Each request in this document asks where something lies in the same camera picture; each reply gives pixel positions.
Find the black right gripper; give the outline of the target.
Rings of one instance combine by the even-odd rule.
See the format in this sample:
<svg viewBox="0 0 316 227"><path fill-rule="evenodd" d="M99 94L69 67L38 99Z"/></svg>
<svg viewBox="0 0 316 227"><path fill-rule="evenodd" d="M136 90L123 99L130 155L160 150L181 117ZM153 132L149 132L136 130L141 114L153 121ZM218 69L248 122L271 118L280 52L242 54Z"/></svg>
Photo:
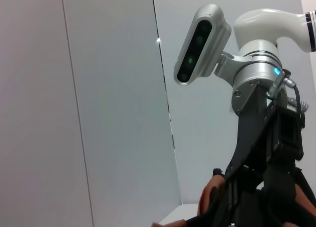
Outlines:
<svg viewBox="0 0 316 227"><path fill-rule="evenodd" d="M239 113L237 145L218 211L220 227L262 227L261 176L254 170L264 173L270 162L286 165L303 158L300 114L276 100L268 104L266 92L255 86Z"/></svg>

